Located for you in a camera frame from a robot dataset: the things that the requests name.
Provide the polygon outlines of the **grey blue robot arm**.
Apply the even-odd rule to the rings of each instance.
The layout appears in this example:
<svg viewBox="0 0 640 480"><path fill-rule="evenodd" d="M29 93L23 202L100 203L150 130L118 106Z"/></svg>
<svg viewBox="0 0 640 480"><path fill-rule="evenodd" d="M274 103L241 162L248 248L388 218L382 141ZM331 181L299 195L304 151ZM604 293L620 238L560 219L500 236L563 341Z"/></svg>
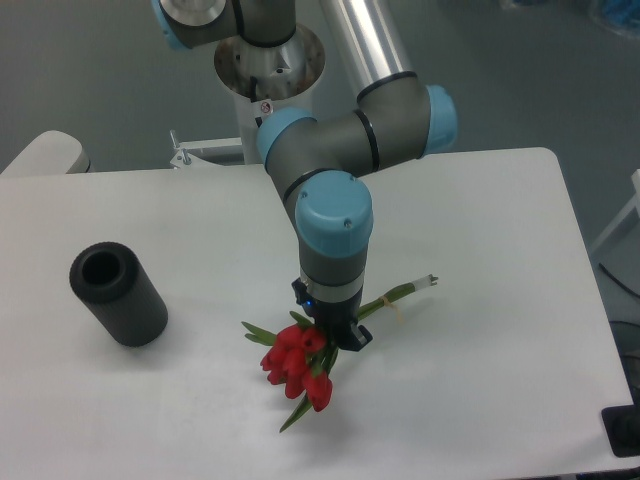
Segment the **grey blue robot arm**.
<svg viewBox="0 0 640 480"><path fill-rule="evenodd" d="M299 99L325 65L322 45L292 1L156 1L166 41L215 44L218 78L246 100L238 117L245 160L261 163L299 243L296 301L343 350L371 334L358 320L369 239L365 175L439 153L457 136L454 103L413 70L384 1L325 1L321 8L357 106L320 121Z"/></svg>

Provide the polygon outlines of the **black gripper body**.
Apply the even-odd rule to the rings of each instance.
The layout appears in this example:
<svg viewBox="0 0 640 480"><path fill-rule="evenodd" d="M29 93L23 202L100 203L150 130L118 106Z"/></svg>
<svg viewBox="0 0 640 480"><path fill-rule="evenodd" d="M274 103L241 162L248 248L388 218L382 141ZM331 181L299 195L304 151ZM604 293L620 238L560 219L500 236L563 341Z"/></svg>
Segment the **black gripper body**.
<svg viewBox="0 0 640 480"><path fill-rule="evenodd" d="M323 302L312 297L307 287L300 279L292 283L296 303L301 305L304 312L310 316L315 324L323 329L327 337L337 345L337 327L344 323L357 323L357 312L362 299L362 290L357 291L347 300L331 303Z"/></svg>

